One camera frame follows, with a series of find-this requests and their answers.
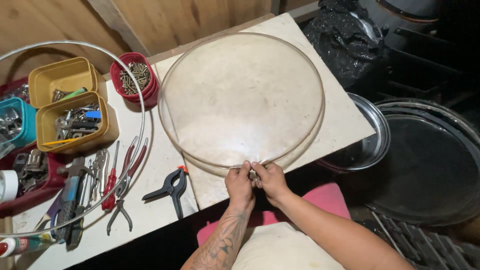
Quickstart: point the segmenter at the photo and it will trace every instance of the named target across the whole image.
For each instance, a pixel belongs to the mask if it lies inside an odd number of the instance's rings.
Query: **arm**
[[[248,179],[250,163],[232,169],[225,178],[230,205],[214,232],[185,262],[182,270],[229,270],[240,249],[248,219],[255,206],[252,184]]]
[[[282,210],[315,243],[347,270],[412,270],[394,249],[361,225],[326,212],[292,193],[283,170],[276,164],[264,168],[254,162],[259,186],[272,205]]]

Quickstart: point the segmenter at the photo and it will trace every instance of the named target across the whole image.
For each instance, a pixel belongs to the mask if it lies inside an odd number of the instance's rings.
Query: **tattoo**
[[[231,210],[221,222],[220,232],[193,258],[191,270],[229,269],[237,256],[247,222],[243,211],[238,208]],[[221,252],[226,256],[219,258]]]

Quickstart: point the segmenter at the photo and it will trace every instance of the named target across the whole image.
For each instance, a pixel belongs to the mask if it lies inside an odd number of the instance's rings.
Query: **blue tag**
[[[99,110],[88,111],[85,113],[85,116],[90,118],[101,118]]]

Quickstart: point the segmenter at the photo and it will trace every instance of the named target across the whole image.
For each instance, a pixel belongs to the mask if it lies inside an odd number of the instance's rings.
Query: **teal plastic container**
[[[24,147],[36,140],[36,109],[21,98],[9,98],[0,102],[0,114],[4,108],[13,107],[22,116],[22,131],[15,138],[7,141],[15,147]]]

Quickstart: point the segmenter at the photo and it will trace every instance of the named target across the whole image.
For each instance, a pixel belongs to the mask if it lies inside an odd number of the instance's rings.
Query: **white tape roll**
[[[0,171],[0,203],[15,200],[18,192],[16,171]]]

